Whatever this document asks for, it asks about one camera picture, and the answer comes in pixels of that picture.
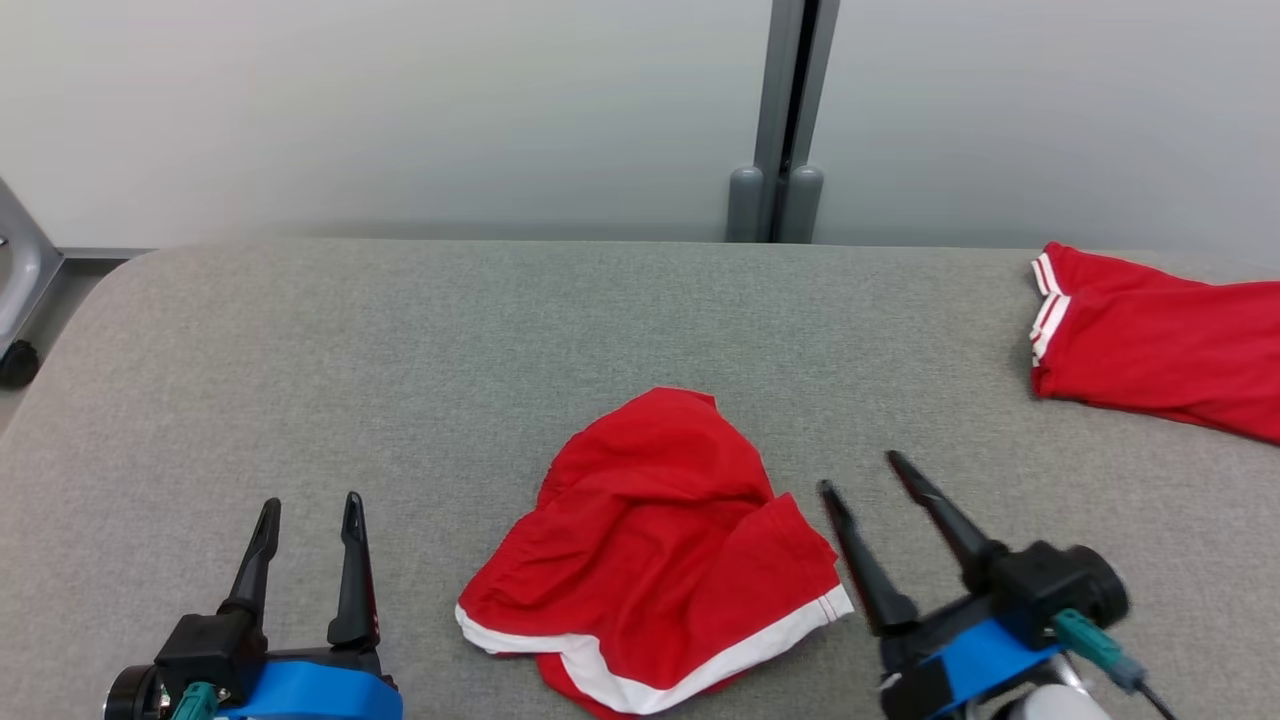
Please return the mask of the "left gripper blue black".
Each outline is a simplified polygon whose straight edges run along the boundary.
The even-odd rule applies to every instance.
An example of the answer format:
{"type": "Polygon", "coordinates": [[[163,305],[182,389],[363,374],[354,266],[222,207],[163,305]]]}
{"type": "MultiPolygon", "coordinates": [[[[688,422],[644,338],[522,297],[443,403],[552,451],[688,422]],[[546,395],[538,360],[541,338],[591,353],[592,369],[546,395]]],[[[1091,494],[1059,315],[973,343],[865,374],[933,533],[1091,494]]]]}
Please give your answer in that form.
{"type": "MultiPolygon", "coordinates": [[[[242,614],[262,625],[269,566],[282,528],[282,501],[262,503],[229,594],[219,614],[242,614]]],[[[346,496],[340,524],[343,566],[335,616],[326,642],[332,648],[271,652],[250,698],[224,707],[218,719],[402,719],[403,697],[381,667],[375,585],[364,501],[346,496]]]]}

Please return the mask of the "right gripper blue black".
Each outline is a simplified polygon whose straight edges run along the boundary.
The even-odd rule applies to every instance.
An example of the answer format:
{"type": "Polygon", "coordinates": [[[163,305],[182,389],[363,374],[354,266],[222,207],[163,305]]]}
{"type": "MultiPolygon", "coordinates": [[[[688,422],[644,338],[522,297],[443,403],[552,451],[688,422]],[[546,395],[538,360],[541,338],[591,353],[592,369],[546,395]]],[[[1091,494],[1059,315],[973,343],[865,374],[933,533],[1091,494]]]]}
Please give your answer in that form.
{"type": "MultiPolygon", "coordinates": [[[[968,591],[989,591],[991,566],[1006,544],[987,536],[908,456],[886,460],[914,503],[931,518],[968,591]]],[[[989,596],[956,600],[919,619],[861,538],[851,509],[831,480],[818,493],[884,666],[879,707],[887,719],[959,719],[965,707],[1030,680],[1062,646],[1024,644],[997,619],[989,596]]]]}

